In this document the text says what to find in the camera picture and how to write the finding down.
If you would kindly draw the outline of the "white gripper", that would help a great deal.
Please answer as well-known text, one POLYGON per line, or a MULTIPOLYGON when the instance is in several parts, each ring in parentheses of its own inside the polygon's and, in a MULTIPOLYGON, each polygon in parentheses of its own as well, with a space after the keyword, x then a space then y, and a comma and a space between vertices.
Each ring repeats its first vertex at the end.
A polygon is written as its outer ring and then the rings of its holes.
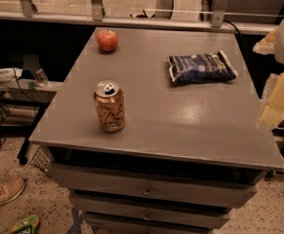
MULTIPOLYGON (((273 54, 275 60, 284 64, 284 19, 278 29, 274 28, 253 47, 260 55, 273 54)), ((267 78, 261 100, 259 122, 277 127, 284 120, 284 72, 270 74, 267 78)))

